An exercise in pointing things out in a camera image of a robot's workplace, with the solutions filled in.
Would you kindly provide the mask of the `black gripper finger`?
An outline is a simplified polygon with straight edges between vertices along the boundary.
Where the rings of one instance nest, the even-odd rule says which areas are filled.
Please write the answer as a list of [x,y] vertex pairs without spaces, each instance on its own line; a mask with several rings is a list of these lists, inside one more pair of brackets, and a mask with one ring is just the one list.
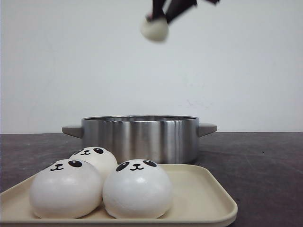
[[192,6],[196,6],[196,0],[172,0],[168,9],[165,12],[165,18],[168,24],[170,24],[175,18],[180,16],[186,10]]
[[151,22],[153,20],[159,19],[161,17],[165,17],[163,12],[165,0],[153,0],[152,1],[152,12],[148,15],[148,21]]

